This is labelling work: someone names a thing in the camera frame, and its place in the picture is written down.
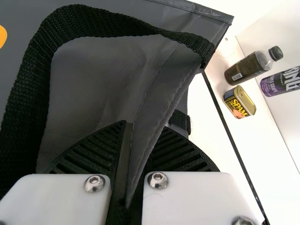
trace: purple can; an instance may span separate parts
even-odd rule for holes
[[[300,66],[265,77],[260,83],[265,96],[272,97],[300,89]]]

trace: black bottle cap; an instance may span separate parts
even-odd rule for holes
[[[270,48],[269,54],[275,62],[283,58],[283,53],[278,46]]]

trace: gray fabric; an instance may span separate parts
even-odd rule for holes
[[[85,4],[191,32],[217,44],[233,17],[184,0],[2,0],[8,32],[0,49],[0,120],[26,47],[56,8]],[[194,75],[199,56],[162,36],[83,37],[63,45],[52,60],[50,105],[37,171],[90,133],[119,120],[133,123],[128,202],[164,125]]]
[[[183,112],[184,114],[188,115],[188,90],[184,92],[183,96],[181,97],[179,103],[176,106],[176,109]],[[174,124],[166,124],[167,127],[171,128],[172,130],[175,130],[177,133],[181,134],[182,136],[186,137],[188,139],[188,132],[181,127],[178,127]]]

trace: black webbing handle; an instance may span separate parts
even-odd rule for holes
[[[41,23],[25,51],[0,131],[0,198],[22,176],[35,173],[49,105],[51,61],[64,43],[80,37],[161,34],[198,53],[205,64],[215,46],[201,36],[154,27],[130,16],[85,5],[56,9]]]

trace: yellow can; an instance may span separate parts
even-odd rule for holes
[[[225,92],[223,102],[237,119],[254,115],[256,112],[255,104],[239,85]]]

